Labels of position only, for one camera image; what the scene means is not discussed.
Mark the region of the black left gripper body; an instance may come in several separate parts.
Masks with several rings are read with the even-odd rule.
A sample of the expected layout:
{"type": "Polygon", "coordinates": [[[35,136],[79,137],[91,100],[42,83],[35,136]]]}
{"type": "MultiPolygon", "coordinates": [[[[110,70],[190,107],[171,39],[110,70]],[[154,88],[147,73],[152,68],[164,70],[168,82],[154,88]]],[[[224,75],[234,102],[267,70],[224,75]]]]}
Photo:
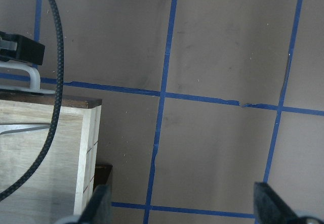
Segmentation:
{"type": "Polygon", "coordinates": [[[9,60],[42,65],[45,46],[19,34],[1,31],[1,61],[9,60]]]}

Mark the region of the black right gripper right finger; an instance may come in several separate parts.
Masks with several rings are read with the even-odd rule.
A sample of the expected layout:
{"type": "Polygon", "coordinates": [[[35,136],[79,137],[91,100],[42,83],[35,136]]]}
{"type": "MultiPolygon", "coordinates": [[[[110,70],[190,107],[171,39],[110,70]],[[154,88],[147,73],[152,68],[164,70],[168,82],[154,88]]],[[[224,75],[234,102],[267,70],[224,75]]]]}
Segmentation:
{"type": "Polygon", "coordinates": [[[254,183],[254,216],[258,223],[294,223],[299,217],[268,183],[254,183]]]}

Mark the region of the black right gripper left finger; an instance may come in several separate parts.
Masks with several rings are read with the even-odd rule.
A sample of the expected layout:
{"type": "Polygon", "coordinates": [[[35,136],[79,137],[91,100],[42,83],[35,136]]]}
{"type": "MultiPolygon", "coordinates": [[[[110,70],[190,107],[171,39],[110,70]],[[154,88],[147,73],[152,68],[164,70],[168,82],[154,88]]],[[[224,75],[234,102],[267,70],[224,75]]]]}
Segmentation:
{"type": "Polygon", "coordinates": [[[80,223],[111,223],[111,187],[98,185],[83,213],[80,223]]]}

